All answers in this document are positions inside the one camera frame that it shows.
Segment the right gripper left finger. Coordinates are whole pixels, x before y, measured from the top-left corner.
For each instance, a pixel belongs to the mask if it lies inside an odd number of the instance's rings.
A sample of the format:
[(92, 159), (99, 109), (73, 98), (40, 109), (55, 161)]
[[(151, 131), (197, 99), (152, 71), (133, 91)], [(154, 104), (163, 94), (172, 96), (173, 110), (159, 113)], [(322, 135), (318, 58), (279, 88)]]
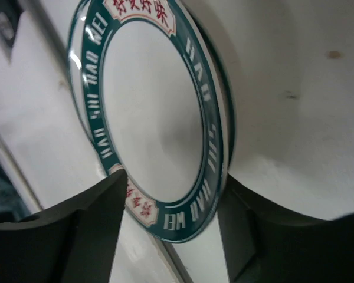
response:
[(19, 222), (0, 223), (0, 282), (108, 282), (127, 190), (120, 169)]

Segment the green rimmed white plate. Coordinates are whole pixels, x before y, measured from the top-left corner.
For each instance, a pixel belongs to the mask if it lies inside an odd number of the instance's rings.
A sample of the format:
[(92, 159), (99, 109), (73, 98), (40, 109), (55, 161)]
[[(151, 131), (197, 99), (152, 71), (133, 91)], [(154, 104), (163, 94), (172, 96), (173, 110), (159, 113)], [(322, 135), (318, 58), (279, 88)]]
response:
[(210, 223), (234, 144), (231, 92), (182, 1), (81, 1), (68, 35), (77, 113), (106, 175), (127, 173), (126, 209), (184, 243)]

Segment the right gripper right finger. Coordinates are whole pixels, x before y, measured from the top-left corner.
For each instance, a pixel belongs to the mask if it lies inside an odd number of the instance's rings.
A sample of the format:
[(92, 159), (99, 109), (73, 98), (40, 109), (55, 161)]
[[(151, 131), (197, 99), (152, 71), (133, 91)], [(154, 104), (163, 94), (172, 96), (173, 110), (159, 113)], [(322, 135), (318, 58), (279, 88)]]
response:
[(230, 282), (354, 282), (354, 213), (313, 218), (228, 176), (219, 228)]

